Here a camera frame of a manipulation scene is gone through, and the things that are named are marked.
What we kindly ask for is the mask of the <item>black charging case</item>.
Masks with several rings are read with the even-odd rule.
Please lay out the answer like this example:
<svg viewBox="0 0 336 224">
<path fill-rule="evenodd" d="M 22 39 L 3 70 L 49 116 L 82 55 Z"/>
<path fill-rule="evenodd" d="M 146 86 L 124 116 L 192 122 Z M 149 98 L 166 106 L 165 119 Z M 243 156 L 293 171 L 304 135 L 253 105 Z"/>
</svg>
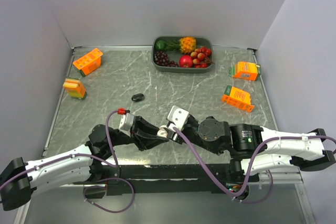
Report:
<svg viewBox="0 0 336 224">
<path fill-rule="evenodd" d="M 144 99 L 145 99 L 145 95 L 143 93 L 138 93 L 131 97 L 131 100 L 135 103 L 143 101 Z"/>
</svg>

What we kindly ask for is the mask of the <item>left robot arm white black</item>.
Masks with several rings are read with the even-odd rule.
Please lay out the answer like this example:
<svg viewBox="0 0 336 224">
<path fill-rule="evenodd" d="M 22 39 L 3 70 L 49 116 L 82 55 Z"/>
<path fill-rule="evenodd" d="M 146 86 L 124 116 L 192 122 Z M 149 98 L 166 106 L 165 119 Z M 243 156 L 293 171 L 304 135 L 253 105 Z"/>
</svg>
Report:
<svg viewBox="0 0 336 224">
<path fill-rule="evenodd" d="M 4 211 L 17 209 L 32 196 L 65 184 L 98 183 L 104 168 L 119 169 L 114 147 L 134 144 L 140 151 L 166 143 L 171 134 L 140 116 L 125 114 L 118 129 L 96 125 L 89 140 L 72 150 L 36 161 L 11 160 L 1 172 L 1 204 Z"/>
</svg>

